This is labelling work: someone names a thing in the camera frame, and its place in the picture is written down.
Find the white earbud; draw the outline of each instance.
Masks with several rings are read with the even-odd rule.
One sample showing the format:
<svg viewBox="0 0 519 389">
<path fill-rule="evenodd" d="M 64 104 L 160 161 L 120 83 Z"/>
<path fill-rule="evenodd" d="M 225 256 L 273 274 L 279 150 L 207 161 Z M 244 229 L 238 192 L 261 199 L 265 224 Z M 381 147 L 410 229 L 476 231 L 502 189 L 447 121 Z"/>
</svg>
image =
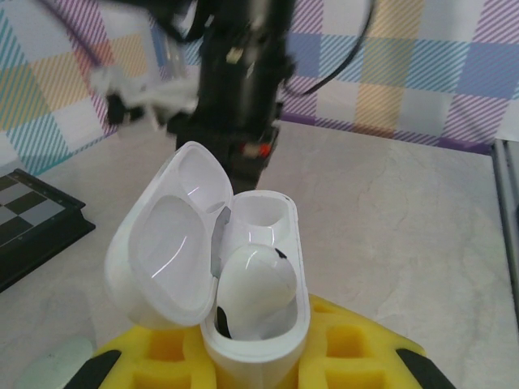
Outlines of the white earbud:
<svg viewBox="0 0 519 389">
<path fill-rule="evenodd" d="M 256 244 L 239 247 L 218 283 L 218 331 L 233 340 L 261 340 L 262 327 L 276 325 L 268 319 L 290 304 L 296 288 L 294 268 L 281 251 Z"/>
</svg>

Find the open lid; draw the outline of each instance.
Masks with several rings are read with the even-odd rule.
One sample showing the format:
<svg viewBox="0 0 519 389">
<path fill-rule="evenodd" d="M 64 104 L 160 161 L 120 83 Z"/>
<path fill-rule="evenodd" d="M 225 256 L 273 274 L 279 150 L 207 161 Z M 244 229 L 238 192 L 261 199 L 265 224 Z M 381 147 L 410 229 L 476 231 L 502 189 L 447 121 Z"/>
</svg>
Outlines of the open lid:
<svg viewBox="0 0 519 389">
<path fill-rule="evenodd" d="M 207 317 L 232 198 L 224 169 L 198 143 L 186 143 L 162 166 L 106 257 L 109 291 L 134 322 L 189 327 Z"/>
</svg>

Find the yellow foam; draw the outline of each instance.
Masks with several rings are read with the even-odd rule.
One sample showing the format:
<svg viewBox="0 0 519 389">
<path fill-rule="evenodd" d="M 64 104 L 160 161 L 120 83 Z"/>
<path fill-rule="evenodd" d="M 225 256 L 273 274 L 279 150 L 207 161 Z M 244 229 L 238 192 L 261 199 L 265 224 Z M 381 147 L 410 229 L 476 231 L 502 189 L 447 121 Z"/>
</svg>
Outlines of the yellow foam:
<svg viewBox="0 0 519 389">
<path fill-rule="evenodd" d="M 307 345 L 278 389 L 420 389 L 396 351 L 425 355 L 415 342 L 354 312 L 311 296 Z M 151 331 L 135 327 L 97 354 L 122 355 L 100 389 L 232 389 L 232 377 L 205 351 L 199 327 Z"/>
</svg>

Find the white marble surface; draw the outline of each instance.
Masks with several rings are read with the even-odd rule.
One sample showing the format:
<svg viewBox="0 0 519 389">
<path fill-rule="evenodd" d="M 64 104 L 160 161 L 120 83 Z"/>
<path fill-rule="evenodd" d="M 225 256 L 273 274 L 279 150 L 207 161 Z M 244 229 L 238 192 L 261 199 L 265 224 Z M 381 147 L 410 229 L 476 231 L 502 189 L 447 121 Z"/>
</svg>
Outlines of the white marble surface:
<svg viewBox="0 0 519 389">
<path fill-rule="evenodd" d="M 261 189 L 298 205 L 308 288 L 419 342 L 458 389 L 519 382 L 517 324 L 489 157 L 284 124 Z M 129 322 L 107 301 L 109 241 L 174 150 L 102 142 L 43 175 L 97 230 L 0 293 L 2 387 L 73 335 Z"/>
</svg>

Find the black and white chessboard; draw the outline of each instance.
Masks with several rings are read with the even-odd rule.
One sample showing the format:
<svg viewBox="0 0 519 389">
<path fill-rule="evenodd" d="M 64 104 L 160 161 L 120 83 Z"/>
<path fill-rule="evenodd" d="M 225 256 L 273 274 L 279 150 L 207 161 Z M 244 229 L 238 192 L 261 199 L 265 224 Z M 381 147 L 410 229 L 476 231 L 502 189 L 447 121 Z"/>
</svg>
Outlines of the black and white chessboard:
<svg viewBox="0 0 519 389">
<path fill-rule="evenodd" d="M 0 291 L 95 228 L 84 205 L 22 170 L 0 177 Z"/>
</svg>

